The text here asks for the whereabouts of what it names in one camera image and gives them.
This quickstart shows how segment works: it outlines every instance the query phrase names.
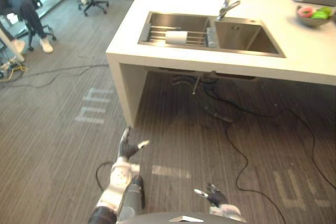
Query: white roll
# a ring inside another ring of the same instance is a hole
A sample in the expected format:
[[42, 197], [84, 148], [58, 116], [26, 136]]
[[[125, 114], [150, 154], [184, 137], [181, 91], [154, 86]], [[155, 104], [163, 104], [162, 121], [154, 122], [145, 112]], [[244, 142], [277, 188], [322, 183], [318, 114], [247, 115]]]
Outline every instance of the white roll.
[[166, 31], [166, 43], [175, 45], [187, 44], [187, 31]]

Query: green fruit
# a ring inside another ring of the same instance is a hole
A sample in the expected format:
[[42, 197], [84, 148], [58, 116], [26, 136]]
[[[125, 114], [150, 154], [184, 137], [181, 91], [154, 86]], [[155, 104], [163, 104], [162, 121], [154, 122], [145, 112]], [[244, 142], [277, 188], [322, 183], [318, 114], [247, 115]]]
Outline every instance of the green fruit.
[[322, 8], [320, 8], [320, 9], [318, 9], [318, 10], [321, 11], [321, 12], [326, 13], [328, 17], [329, 17], [330, 14], [331, 14], [331, 8], [330, 8], [330, 7], [322, 7]]
[[327, 19], [328, 17], [329, 17], [328, 14], [326, 14], [325, 12], [317, 10], [316, 12], [313, 13], [313, 15], [311, 15], [310, 18], [323, 18], [323, 19]]

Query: faucet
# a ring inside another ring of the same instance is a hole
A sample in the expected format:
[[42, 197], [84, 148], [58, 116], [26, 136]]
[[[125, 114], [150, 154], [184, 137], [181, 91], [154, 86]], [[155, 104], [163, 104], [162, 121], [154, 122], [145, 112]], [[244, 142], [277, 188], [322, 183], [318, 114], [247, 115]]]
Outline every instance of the faucet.
[[217, 21], [221, 21], [221, 20], [223, 20], [225, 14], [226, 14], [229, 10], [235, 8], [235, 7], [236, 7], [237, 5], [239, 5], [239, 4], [240, 4], [240, 0], [234, 2], [234, 3], [231, 4], [231, 5], [230, 5], [230, 0], [225, 0], [225, 1], [224, 1], [224, 4], [222, 5], [221, 9], [219, 10], [219, 15], [217, 16], [216, 20], [217, 20]]

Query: fruit bowl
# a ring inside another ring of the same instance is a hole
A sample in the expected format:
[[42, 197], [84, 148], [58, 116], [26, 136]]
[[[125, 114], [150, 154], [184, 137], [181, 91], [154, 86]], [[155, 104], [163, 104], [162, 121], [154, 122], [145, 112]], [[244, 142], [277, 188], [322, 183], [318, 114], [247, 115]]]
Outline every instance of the fruit bowl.
[[297, 6], [296, 16], [298, 17], [298, 20], [306, 26], [318, 27], [318, 26], [322, 26], [322, 25], [328, 23], [329, 21], [333, 20], [333, 16], [330, 16], [329, 18], [305, 18], [305, 17], [301, 17], [297, 12], [301, 7], [302, 7], [301, 5]]

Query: kitchen island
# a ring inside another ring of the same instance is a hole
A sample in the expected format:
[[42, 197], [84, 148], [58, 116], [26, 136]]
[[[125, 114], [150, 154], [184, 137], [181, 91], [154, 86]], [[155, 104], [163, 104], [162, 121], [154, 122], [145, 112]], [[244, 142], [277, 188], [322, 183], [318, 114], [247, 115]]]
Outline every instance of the kitchen island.
[[260, 19], [284, 58], [139, 45], [149, 12], [217, 16], [224, 0], [134, 0], [107, 49], [125, 120], [135, 126], [147, 67], [194, 70], [336, 85], [336, 26], [309, 28], [292, 0], [240, 0], [227, 17]]

